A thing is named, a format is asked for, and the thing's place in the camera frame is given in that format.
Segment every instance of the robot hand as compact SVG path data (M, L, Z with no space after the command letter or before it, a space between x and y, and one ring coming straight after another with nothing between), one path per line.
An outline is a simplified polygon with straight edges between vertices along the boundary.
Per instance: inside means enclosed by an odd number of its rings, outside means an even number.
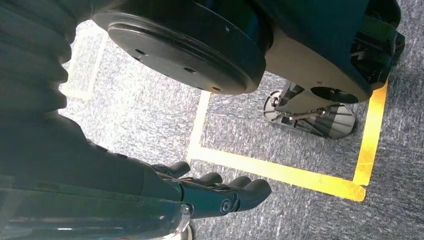
M210 172L200 178L180 178L190 171L189 164L184 161L171 166L154 164L151 167L163 180L181 191L181 201L190 206L192 219L250 210L271 194L267 181L251 181L247 176L239 176L228 184L224 184L216 172Z

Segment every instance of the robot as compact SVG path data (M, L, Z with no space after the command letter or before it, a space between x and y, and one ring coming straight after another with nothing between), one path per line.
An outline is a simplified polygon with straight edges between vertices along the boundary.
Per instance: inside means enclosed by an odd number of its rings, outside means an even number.
M352 131L349 105L386 83L405 47L395 0L4 0L0 16L2 239L155 238L271 193L263 179L182 178L186 162L112 153L59 115L61 64L85 20L194 88L238 95L265 71L288 79L267 96L265 119L331 139Z

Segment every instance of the yellow tape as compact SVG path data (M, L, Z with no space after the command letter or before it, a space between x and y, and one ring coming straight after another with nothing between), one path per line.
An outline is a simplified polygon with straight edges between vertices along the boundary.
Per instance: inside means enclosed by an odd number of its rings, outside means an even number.
M353 177L353 182L358 185L368 186L370 183L380 139L388 82L389 80L386 81L384 87L375 90L369 100L362 144Z
M209 163L242 170L284 183L361 202L365 188L335 176L306 171L252 157L200 147L193 157Z
M383 121L386 101L387 82L384 87L374 91L369 100L368 112L365 120L362 143L353 181L343 178L306 171L252 157L233 154L225 151L201 147L200 136L203 121L205 120L209 96L203 96L199 104L199 121L193 127L195 137L190 141L188 159L199 159L213 164L238 169L266 178L274 179L291 185L334 195L337 197L362 202L365 198L367 186L373 171L374 158L380 138L380 129Z

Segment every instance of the black circular base plate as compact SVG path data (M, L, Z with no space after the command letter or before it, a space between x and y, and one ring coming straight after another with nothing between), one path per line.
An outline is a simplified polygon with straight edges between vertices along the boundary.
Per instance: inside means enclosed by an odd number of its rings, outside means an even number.
M254 41L193 1L131 1L94 21L142 64L198 89L250 93L265 71Z

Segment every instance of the bolt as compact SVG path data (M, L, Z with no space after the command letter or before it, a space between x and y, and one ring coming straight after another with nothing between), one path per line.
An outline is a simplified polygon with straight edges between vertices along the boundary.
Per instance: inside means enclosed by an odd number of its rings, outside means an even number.
M224 199L221 204L221 214L227 214L231 210L231 202L228 198Z
M271 100L271 106L272 107L277 107L277 105L278 105L278 101L279 101L279 99L278 99L278 97L274 97L272 100Z

